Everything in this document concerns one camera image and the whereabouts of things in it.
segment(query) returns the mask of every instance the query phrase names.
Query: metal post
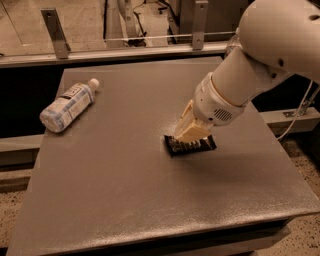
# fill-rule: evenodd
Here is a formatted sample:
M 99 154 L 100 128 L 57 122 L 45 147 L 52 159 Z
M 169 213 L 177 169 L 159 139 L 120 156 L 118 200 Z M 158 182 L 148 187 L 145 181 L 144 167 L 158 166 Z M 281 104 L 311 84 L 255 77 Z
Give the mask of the metal post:
M 193 19 L 192 47 L 201 50 L 204 45 L 204 33 L 207 22 L 208 0 L 196 0 Z
M 41 9 L 44 22 L 47 26 L 53 48 L 58 59 L 67 59 L 71 51 L 55 8 Z

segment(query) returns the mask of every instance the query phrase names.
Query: equipment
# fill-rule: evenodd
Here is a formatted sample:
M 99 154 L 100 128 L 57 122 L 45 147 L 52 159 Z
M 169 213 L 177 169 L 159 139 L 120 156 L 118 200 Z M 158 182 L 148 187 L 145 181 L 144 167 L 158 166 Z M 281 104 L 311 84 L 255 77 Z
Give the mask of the equipment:
M 240 45 L 197 86 L 174 137 L 191 142 L 228 125 L 257 95 L 293 74 L 320 82 L 320 10 L 307 0 L 256 0 L 237 29 Z

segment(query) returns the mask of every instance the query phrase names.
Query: black object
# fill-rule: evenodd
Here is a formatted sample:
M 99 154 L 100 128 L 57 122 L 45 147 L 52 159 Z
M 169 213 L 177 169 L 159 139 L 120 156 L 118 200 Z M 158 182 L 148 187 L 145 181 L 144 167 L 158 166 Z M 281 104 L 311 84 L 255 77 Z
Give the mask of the black object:
M 189 143 L 178 141 L 173 136 L 167 135 L 164 135 L 164 139 L 172 157 L 196 152 L 210 151 L 217 148 L 212 135 L 208 136 L 207 138 L 195 140 Z

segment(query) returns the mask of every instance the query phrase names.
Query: table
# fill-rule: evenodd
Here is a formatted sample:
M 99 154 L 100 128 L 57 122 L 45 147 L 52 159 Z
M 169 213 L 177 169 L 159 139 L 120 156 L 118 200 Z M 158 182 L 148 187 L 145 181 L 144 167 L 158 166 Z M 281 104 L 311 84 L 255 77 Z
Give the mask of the table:
M 163 135 L 220 62 L 65 70 L 60 92 L 92 77 L 101 86 L 71 127 L 46 132 L 8 255 L 225 255 L 270 246 L 287 221 L 320 212 L 251 103 L 213 128 L 215 151 L 169 156 Z

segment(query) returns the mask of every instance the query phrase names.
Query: white cord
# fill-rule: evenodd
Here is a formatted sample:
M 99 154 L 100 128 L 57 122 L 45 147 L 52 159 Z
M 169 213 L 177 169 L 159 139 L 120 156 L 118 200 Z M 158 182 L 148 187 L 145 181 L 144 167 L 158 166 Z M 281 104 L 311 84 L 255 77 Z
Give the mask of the white cord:
M 311 81 L 310 81 L 310 84 L 309 84 L 309 87 L 308 87 L 306 93 L 304 94 L 303 99 L 302 99 L 302 101 L 300 102 L 300 105 L 299 105 L 298 109 L 296 110 L 295 116 L 294 116 L 291 124 L 289 125 L 289 127 L 287 128 L 287 130 L 286 130 L 281 136 L 277 137 L 278 140 L 283 139 L 283 137 L 287 135 L 287 133 L 290 131 L 290 129 L 292 128 L 292 126 L 294 125 L 294 123 L 296 122 L 296 120 L 298 119 L 299 113 L 300 113 L 300 110 L 301 110 L 301 107 L 302 107 L 305 99 L 307 98 L 307 96 L 308 96 L 308 94 L 309 94 L 309 91 L 310 91 L 310 89 L 311 89 L 311 87 L 312 87 L 312 84 L 313 84 L 313 81 L 311 80 Z

